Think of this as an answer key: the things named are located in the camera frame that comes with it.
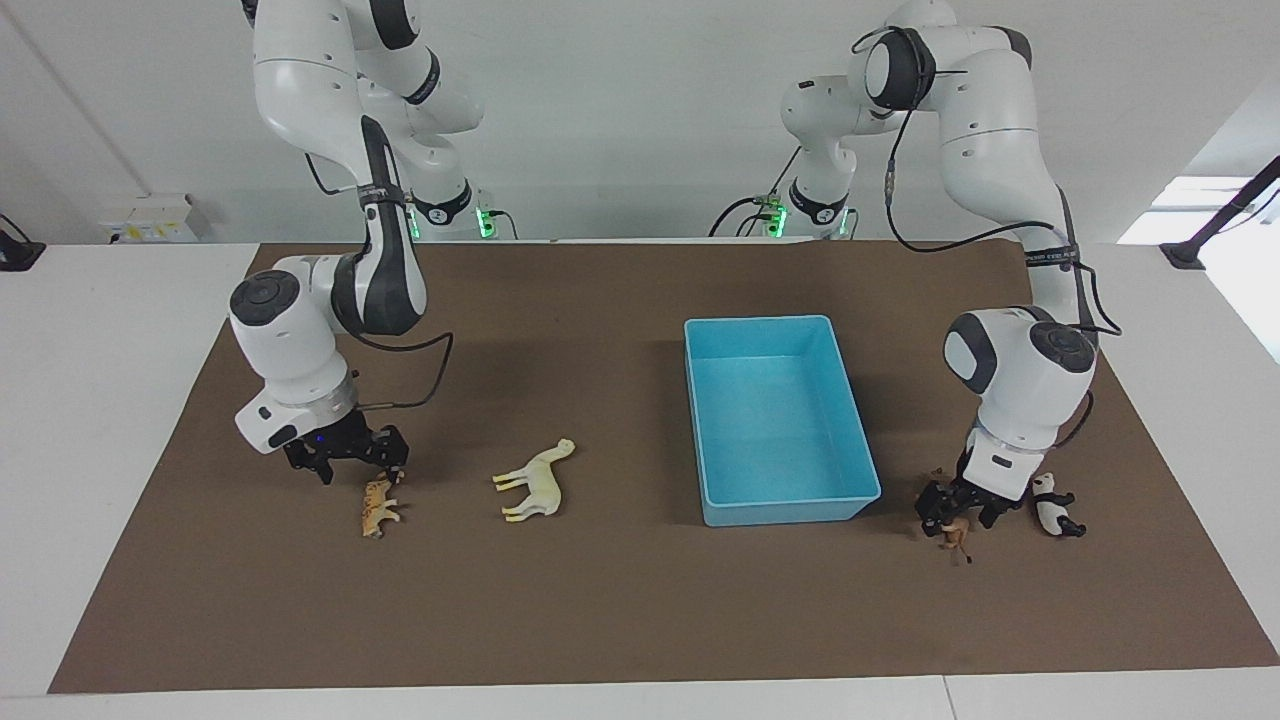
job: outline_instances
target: brown table covering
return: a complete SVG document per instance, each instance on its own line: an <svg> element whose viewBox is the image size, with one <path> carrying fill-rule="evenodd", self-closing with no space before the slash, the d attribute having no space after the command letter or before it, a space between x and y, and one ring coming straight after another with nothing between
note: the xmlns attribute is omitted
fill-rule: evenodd
<svg viewBox="0 0 1280 720"><path fill-rule="evenodd" d="M255 268L334 251L265 246ZM260 380L224 328L51 692L1276 664L1105 363L1092 420L1044 465L1079 497L1085 538L1050 538L1023 510L975 532L964 565L918 529L919 474L954 466L977 406L943 334L965 310L1029 301L1015 245L420 258L431 307L403 342L453 329L458 345L429 407L371 415L412 448L392 493L404 523L361 537L369 466L339 462L323 487L239 438L232 418ZM883 498L849 523L703 527L684 322L792 314L835 323ZM430 352L339 343L366 401L419 397L435 373ZM579 446L556 466L561 514L508 525L499 507L521 491L489 477L561 437Z"/></svg>

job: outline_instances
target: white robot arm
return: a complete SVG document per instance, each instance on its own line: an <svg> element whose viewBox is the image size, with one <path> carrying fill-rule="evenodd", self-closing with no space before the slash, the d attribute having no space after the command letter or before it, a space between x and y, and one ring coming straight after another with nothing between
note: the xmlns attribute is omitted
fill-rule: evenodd
<svg viewBox="0 0 1280 720"><path fill-rule="evenodd" d="M241 433L264 454L284 447L294 468L325 483L329 459L365 460L396 477L408 456L394 427L365 424L334 333L364 342L402 336L426 311L410 199L442 232L477 234L476 199L436 133L471 129L484 110L466 79L443 72L419 42L408 3L243 0L262 119L291 145L346 168L365 217L361 251L287 258L230 299L232 329L265 382L236 416Z"/></svg>
<svg viewBox="0 0 1280 720"><path fill-rule="evenodd" d="M1024 247L1033 305L965 313L946 336L947 365L982 404L956 482L925 488L916 503L929 534L968 507L982 506L991 527L1018 506L1093 379L1098 328L1065 195L1041 155L1030 65L1021 33L963 27L946 1L910 0L855 44L847 76L801 82L782 104L803 147L786 197L788 232L829 237L838 227L855 168L845 137L933 111L947 192L1006 224ZM892 192L891 161L890 211Z"/></svg>

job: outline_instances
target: blue plastic bin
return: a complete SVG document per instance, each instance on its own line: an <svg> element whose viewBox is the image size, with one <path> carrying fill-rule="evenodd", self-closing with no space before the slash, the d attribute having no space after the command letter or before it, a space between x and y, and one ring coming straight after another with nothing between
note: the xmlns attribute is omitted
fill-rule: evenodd
<svg viewBox="0 0 1280 720"><path fill-rule="evenodd" d="M689 320L685 357L708 525L849 520L879 498L828 318Z"/></svg>

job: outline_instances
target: green led light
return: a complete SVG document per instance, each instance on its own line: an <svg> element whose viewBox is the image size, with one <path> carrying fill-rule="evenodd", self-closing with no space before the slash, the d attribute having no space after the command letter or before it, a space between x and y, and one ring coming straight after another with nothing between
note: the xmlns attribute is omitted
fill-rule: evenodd
<svg viewBox="0 0 1280 720"><path fill-rule="evenodd" d="M769 234L772 237L782 237L782 231L787 227L787 208L786 205L778 205L777 220L774 224L769 225Z"/></svg>
<svg viewBox="0 0 1280 720"><path fill-rule="evenodd" d="M481 238L488 240L488 238L493 237L494 234L497 234L497 231L494 229L493 223L489 222L489 213L485 213L480 208L476 208L476 219L480 220L480 237Z"/></svg>

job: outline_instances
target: toy deer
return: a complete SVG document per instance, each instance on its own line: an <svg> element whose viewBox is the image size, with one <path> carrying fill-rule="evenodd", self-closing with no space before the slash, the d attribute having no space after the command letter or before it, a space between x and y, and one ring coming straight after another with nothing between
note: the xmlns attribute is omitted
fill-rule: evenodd
<svg viewBox="0 0 1280 720"><path fill-rule="evenodd" d="M379 527L383 520L399 523L399 514L392 510L399 505L399 501L387 498L387 491L392 488L392 482L387 479L385 473L379 473L378 478L365 486L365 511L361 514L361 519L366 538L383 537L383 529Z"/></svg>

